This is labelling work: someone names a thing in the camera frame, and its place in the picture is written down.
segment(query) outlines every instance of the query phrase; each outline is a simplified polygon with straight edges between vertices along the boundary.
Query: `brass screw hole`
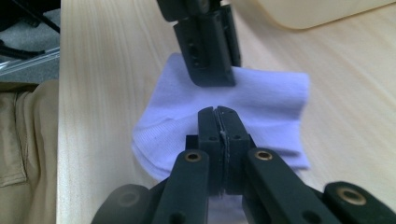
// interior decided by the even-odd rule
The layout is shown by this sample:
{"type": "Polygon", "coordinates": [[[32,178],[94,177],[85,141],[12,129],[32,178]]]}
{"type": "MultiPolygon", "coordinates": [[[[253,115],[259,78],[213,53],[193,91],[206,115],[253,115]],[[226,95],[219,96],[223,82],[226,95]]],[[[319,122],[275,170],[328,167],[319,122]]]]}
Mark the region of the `brass screw hole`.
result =
{"type": "Polygon", "coordinates": [[[191,162],[200,161],[201,158],[202,158],[201,155],[195,152],[188,153],[185,157],[186,161],[191,161],[191,162]]]}
{"type": "Polygon", "coordinates": [[[273,158],[272,154],[266,151],[258,151],[255,156],[262,161],[270,161],[273,158]]]}
{"type": "Polygon", "coordinates": [[[365,205],[367,203],[366,198],[354,189],[350,188],[338,188],[338,196],[348,203],[355,205],[365,205]]]}

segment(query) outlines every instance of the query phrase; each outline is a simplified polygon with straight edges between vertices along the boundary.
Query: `black plastic part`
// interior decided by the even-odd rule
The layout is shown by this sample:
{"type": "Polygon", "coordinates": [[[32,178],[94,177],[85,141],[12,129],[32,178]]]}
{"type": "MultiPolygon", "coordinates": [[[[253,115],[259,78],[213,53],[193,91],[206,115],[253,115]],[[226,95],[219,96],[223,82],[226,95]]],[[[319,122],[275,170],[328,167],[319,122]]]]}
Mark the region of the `black plastic part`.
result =
{"type": "Polygon", "coordinates": [[[249,224],[271,224],[271,218],[249,181],[245,185],[242,207],[249,224]]]}
{"type": "Polygon", "coordinates": [[[192,82],[201,87],[234,86],[230,52],[218,11],[175,25],[192,82]]]}
{"type": "Polygon", "coordinates": [[[253,148],[245,165],[272,223],[340,223],[274,151],[253,148]]]}
{"type": "Polygon", "coordinates": [[[185,150],[199,149],[198,147],[198,135],[186,135],[186,146],[185,150]]]}
{"type": "Polygon", "coordinates": [[[312,192],[314,192],[314,194],[323,202],[323,193],[318,191],[317,189],[313,189],[311,187],[309,187],[312,192]]]}
{"type": "Polygon", "coordinates": [[[242,65],[241,53],[238,47],[238,38],[236,36],[235,24],[233,23],[231,6],[223,6],[220,10],[222,10],[222,25],[227,39],[228,50],[230,51],[231,65],[240,67],[242,65]]]}
{"type": "Polygon", "coordinates": [[[144,223],[143,219],[149,207],[149,190],[142,186],[125,185],[115,189],[102,204],[93,218],[93,224],[129,224],[144,223]]]}
{"type": "Polygon", "coordinates": [[[185,0],[187,9],[192,16],[199,16],[209,11],[209,0],[185,0]]]}
{"type": "Polygon", "coordinates": [[[209,158],[201,150],[187,150],[177,156],[152,223],[205,224],[209,158]]]}
{"type": "Polygon", "coordinates": [[[148,224],[151,223],[155,211],[157,210],[158,204],[160,202],[161,197],[163,196],[163,190],[165,189],[166,183],[167,183],[167,178],[154,186],[152,189],[149,190],[150,194],[150,202],[149,205],[146,208],[146,211],[144,213],[140,213],[140,216],[142,217],[140,223],[136,224],[148,224]]]}
{"type": "Polygon", "coordinates": [[[224,140],[224,188],[227,194],[242,194],[245,182],[243,158],[250,150],[250,136],[238,114],[227,107],[217,108],[224,140]]]}
{"type": "Polygon", "coordinates": [[[343,223],[396,223],[396,214],[377,198],[356,185],[346,182],[328,184],[323,202],[343,223]]]}
{"type": "Polygon", "coordinates": [[[213,107],[198,112],[198,148],[209,155],[210,160],[210,195],[220,195],[222,192],[224,148],[219,135],[213,107]]]}
{"type": "Polygon", "coordinates": [[[184,0],[157,0],[166,21],[180,21],[190,16],[184,0]]]}

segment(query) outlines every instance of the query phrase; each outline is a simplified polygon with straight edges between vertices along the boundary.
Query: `wooden table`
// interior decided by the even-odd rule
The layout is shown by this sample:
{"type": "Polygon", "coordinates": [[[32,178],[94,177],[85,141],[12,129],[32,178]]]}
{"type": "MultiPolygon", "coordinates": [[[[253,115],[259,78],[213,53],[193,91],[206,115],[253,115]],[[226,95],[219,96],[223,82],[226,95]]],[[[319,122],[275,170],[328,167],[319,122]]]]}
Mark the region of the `wooden table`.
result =
{"type": "MultiPolygon", "coordinates": [[[[396,210],[396,5],[291,31],[232,0],[243,66],[306,72],[306,184],[345,180],[396,210]]],[[[90,223],[115,188],[155,182],[131,132],[167,57],[179,51],[154,0],[62,4],[57,221],[90,223]]]]}

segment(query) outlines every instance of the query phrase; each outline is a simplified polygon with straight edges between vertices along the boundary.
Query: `white towel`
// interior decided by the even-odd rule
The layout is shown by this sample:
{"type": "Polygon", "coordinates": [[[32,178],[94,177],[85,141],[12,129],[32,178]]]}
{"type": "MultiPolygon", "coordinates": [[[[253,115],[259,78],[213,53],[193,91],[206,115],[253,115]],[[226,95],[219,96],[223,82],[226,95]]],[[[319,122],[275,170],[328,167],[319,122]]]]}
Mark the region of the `white towel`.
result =
{"type": "Polygon", "coordinates": [[[275,150],[294,170],[308,168],[299,139],[308,76],[240,67],[233,73],[234,87],[198,87],[182,56],[170,56],[133,132],[133,152],[150,175],[158,180],[169,176],[186,135],[198,133],[198,111],[218,105],[238,113],[258,147],[275,150]]]}

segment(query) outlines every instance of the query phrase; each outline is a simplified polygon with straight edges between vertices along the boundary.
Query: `beige fabric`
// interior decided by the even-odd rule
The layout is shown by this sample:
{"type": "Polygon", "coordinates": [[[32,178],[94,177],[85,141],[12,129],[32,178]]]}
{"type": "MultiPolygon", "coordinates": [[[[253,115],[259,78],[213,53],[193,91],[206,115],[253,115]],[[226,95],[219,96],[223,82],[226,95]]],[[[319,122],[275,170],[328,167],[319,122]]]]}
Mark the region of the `beige fabric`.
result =
{"type": "Polygon", "coordinates": [[[0,223],[55,223],[57,135],[57,81],[0,92],[0,223]]]}

